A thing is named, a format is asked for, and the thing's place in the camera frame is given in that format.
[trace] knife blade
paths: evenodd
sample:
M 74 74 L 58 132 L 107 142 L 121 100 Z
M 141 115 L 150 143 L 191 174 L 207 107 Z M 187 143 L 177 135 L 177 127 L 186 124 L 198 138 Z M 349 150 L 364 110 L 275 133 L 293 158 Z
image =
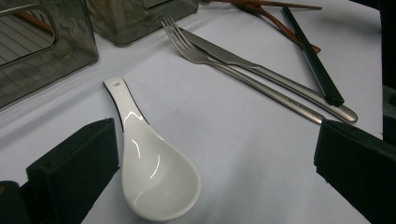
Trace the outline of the knife blade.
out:
M 345 105 L 335 106 L 329 105 L 324 96 L 317 91 L 313 91 L 306 86 L 303 86 L 287 77 L 283 77 L 280 74 L 256 63 L 252 63 L 245 60 L 230 51 L 223 49 L 198 35 L 194 35 L 187 30 L 181 29 L 181 32 L 190 42 L 197 48 L 203 50 L 205 53 L 213 57 L 214 59 L 226 63 L 228 65 L 235 65 L 244 68 L 260 77 L 264 77 L 272 82 L 275 82 L 279 86 L 292 91 L 306 100 L 314 103 L 315 105 L 323 108 L 327 112 L 331 113 L 341 121 L 345 123 L 355 123 L 358 121 L 358 116 L 350 108 Z

